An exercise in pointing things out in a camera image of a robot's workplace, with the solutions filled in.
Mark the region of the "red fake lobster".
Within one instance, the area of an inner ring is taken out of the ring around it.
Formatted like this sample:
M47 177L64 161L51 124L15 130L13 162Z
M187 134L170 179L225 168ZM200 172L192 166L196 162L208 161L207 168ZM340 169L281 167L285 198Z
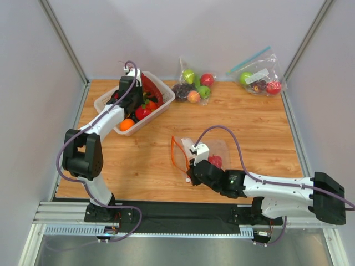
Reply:
M163 105L163 95L158 87L144 74L141 75L141 81L143 82L143 89L146 93L146 97L149 100L155 100L158 107Z

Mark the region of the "orange zip top bag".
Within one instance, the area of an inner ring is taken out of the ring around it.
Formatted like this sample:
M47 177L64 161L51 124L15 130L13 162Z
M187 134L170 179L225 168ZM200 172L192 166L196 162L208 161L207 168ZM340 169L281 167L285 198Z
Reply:
M203 141L209 148L209 156L217 155L222 158L222 168L226 170L230 168L230 157L227 143L224 140L212 139ZM186 172L189 169L190 161L194 156L189 151L189 148L195 144L195 141L190 138L171 137L170 156L173 166L182 173L186 183L191 184Z

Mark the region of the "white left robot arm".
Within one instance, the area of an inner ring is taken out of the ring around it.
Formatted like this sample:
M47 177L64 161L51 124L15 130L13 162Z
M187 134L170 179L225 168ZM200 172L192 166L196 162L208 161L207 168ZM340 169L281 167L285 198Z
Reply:
M99 115L79 130L69 129L65 133L64 149L60 153L62 167L75 177L74 182L83 184L90 197L86 222L114 222L117 216L115 197L102 175L102 141L142 103L140 78L125 75Z

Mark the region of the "fake red bell pepper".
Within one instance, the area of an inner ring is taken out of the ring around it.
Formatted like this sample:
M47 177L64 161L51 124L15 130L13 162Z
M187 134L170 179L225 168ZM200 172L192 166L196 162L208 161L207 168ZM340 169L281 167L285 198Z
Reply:
M208 157L208 162L212 165L216 166L217 168L222 168L222 158L217 155L212 155Z

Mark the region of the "green pear in bag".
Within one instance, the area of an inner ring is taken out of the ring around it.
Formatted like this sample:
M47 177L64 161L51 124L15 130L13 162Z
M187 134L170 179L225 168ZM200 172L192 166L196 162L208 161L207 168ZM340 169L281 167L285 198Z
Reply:
M193 84L195 80L195 72L192 69L185 69L182 72L184 81L188 84Z

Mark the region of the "peach in bag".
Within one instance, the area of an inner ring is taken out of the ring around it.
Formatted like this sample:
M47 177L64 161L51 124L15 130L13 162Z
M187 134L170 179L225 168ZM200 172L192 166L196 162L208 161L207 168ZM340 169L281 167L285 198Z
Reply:
M188 96L187 96L187 100L192 103L192 104L196 104L200 101L201 97L198 91L192 90L189 92Z

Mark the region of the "clear bag of fruit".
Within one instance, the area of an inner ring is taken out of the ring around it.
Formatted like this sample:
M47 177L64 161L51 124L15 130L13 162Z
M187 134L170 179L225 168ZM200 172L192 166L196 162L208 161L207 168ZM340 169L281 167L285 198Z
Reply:
M171 87L175 100L181 103L205 106L209 102L216 75L201 67L190 64L183 57L179 58L180 76Z

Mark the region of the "green apple in bag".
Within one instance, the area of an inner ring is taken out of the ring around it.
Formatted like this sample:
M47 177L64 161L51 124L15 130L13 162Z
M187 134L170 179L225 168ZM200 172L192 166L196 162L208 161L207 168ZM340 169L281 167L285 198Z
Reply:
M202 99L209 98L210 93L211 93L210 88L208 86L205 86L205 85L202 85L202 86L198 87L197 91L199 92L200 97Z

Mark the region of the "red apple in bag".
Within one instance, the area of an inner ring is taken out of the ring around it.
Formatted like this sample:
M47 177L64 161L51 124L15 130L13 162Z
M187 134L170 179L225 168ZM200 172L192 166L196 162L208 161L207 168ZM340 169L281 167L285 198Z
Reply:
M215 78L212 74L206 73L200 77L200 85L211 87L215 82Z

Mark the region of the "dark plum blue bag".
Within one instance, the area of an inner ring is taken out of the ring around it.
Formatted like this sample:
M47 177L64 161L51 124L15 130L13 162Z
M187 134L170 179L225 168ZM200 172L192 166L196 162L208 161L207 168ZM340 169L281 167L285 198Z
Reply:
M258 80L251 83L251 89L257 94L266 91L266 88L267 88L267 82L265 80Z

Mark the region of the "green apple blue bag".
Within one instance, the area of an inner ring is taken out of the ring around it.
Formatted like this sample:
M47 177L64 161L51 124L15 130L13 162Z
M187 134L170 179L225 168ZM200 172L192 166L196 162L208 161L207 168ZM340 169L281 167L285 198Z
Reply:
M240 76L239 76L239 83L240 83L241 85L247 85L246 79L248 79L248 78L251 77L252 75L253 75L252 73L247 72L247 71L241 73Z

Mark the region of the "blue zip top bag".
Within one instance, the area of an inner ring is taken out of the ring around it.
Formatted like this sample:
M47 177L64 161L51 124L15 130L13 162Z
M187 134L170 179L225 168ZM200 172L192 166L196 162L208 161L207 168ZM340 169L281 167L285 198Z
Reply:
M239 76L243 72L250 72L253 75L246 79L247 85L241 85L239 83ZM231 68L226 72L226 75L232 78L235 82L241 85L247 92L258 96L276 96L270 95L267 91L262 93L255 93L251 89L251 83L258 80L265 80L267 83L273 80L277 80L281 83L281 92L287 90L286 79L281 71L279 61L276 54L273 52L270 46L264 48L263 50L257 52L256 54L245 59L241 63L237 64L235 67Z

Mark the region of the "black grape bunch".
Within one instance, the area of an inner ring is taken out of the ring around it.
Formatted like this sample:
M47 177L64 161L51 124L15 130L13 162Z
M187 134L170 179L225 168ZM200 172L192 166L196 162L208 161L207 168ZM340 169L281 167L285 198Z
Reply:
M139 119L136 117L136 114L134 111L130 114L129 118L132 119L135 123L139 122Z

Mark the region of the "orange fruit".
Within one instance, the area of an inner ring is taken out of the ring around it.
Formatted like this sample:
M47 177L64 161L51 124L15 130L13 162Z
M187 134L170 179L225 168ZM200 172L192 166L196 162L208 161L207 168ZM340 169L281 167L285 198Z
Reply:
M120 131L126 131L133 127L135 125L135 121L133 119L127 118L124 119L120 124L119 124L119 130Z

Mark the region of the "white plastic basket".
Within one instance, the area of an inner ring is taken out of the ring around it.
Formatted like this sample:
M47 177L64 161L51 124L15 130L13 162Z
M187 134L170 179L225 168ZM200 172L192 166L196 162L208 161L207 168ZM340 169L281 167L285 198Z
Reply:
M163 112L165 112L169 108L169 105L175 100L175 94L173 93L173 91L158 77L156 77L154 74L152 74L149 71L143 71L143 75L146 78L148 78L161 92L163 104L159 108L157 108L152 114L150 114L148 117L144 118L142 121L139 121L133 127L127 129L126 131L120 131L119 126L114 127L113 130L117 134L124 135L127 137L131 136L132 134L140 130L142 127L144 127L146 124L156 119ZM106 102L111 98L112 94L117 89L119 89L118 85L112 88L111 90L107 91L106 93L104 93L102 96L98 97L95 100L94 107L98 113L100 113L104 109Z

